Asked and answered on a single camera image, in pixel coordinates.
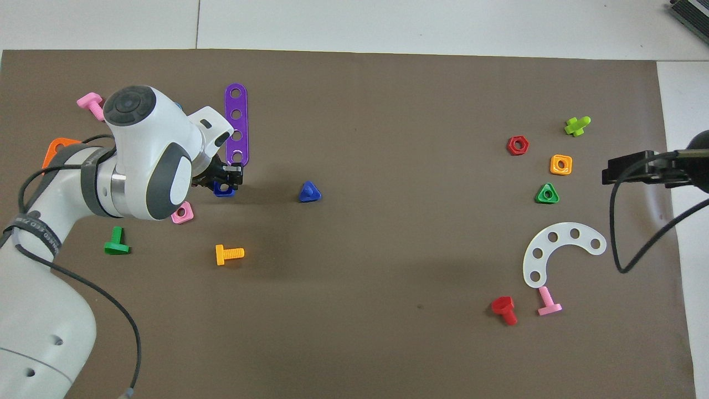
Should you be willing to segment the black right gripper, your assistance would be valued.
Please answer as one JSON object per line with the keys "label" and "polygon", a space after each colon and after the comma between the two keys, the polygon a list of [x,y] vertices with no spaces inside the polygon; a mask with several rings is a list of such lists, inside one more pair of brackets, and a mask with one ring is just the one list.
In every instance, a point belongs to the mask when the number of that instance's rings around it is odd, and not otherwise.
{"label": "black right gripper", "polygon": [[676,188],[693,185],[689,173],[685,170],[685,159],[689,157],[691,151],[669,151],[654,152],[640,151],[633,152],[626,156],[614,157],[608,160],[608,170],[603,170],[603,185],[615,185],[621,180],[623,170],[632,166],[636,162],[646,161],[649,157],[656,155],[656,172],[652,173],[632,173],[628,174],[622,183],[644,183],[664,185],[666,188]]}

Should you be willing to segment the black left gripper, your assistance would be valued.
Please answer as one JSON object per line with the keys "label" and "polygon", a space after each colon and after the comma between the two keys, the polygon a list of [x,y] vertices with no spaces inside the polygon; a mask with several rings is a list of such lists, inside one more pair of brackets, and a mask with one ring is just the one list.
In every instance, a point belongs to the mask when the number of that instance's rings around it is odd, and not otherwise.
{"label": "black left gripper", "polygon": [[215,183],[237,188],[243,184],[243,165],[240,162],[222,165],[220,157],[213,157],[205,170],[192,177],[192,187],[213,187]]}

